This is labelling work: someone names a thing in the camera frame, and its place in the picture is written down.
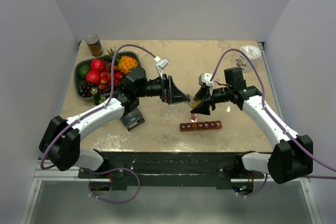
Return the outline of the small pill bottle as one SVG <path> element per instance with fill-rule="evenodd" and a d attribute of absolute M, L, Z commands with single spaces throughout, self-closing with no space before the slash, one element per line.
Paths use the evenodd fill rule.
<path fill-rule="evenodd" d="M 193 97 L 190 99 L 188 105 L 190 106 L 191 109 L 196 108 L 200 103 L 202 102 L 202 99 L 199 99 L 197 97 Z"/>

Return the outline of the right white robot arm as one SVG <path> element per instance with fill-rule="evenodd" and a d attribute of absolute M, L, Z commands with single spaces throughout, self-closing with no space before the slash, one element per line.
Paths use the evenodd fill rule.
<path fill-rule="evenodd" d="M 252 172 L 260 172 L 269 174 L 278 184 L 310 175 L 313 170 L 312 139 L 286 125 L 268 106 L 262 93 L 254 86 L 247 86 L 240 68 L 225 69 L 224 76 L 224 87 L 215 89 L 212 74 L 200 75 L 201 87 L 195 95 L 200 103 L 191 113 L 210 115 L 216 104 L 230 101 L 259 126 L 273 147 L 271 154 L 249 151 L 236 155 L 235 175 L 246 178 Z"/>

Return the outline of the clear gold bottle lid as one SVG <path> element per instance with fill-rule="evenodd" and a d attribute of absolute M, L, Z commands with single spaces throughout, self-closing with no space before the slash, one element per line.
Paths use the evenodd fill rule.
<path fill-rule="evenodd" d="M 193 101 L 194 101 L 193 96 L 190 95 L 190 94 L 187 94 L 186 96 L 187 96 L 187 102 L 188 102 L 188 103 L 193 103 Z"/>

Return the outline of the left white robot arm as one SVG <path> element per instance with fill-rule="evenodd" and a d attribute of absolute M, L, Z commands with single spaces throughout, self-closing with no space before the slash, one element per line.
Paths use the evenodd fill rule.
<path fill-rule="evenodd" d="M 98 151 L 81 148 L 81 141 L 106 123 L 131 113 L 142 97 L 159 97 L 167 104 L 190 100 L 176 87 L 172 76 L 163 74 L 148 80 L 143 68 L 133 68 L 122 78 L 121 87 L 103 103 L 67 119 L 56 116 L 50 120 L 39 145 L 43 154 L 41 169 L 47 169 L 44 161 L 48 159 L 60 171 L 75 166 L 89 169 L 97 178 L 105 177 L 109 171 L 106 159 Z"/>

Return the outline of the red weekly pill organizer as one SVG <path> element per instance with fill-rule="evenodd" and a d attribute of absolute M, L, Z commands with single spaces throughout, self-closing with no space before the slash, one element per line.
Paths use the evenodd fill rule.
<path fill-rule="evenodd" d="M 181 132 L 220 130 L 222 123 L 220 120 L 199 121 L 195 114 L 191 114 L 190 122 L 180 123 L 179 128 Z"/>

